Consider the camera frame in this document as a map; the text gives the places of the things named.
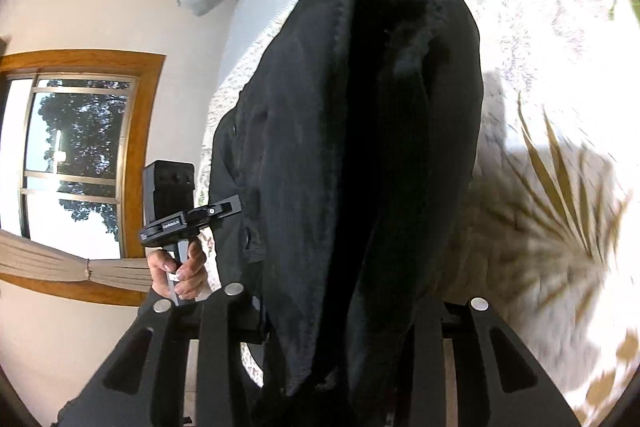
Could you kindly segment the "person's left hand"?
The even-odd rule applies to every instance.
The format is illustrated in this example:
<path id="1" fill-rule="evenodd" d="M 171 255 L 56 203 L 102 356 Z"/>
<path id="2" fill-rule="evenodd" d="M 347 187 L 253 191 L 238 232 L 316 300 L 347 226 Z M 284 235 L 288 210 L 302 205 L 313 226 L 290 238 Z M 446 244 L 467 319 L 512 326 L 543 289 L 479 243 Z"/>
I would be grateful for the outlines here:
<path id="1" fill-rule="evenodd" d="M 163 249 L 147 249 L 146 263 L 151 273 L 153 291 L 160 297 L 168 298 L 170 288 L 167 273 L 175 274 L 175 295 L 182 300 L 200 297 L 209 291 L 208 275 L 205 268 L 206 256 L 199 239 L 191 239 L 188 249 L 188 260 L 178 267 L 167 251 Z"/>

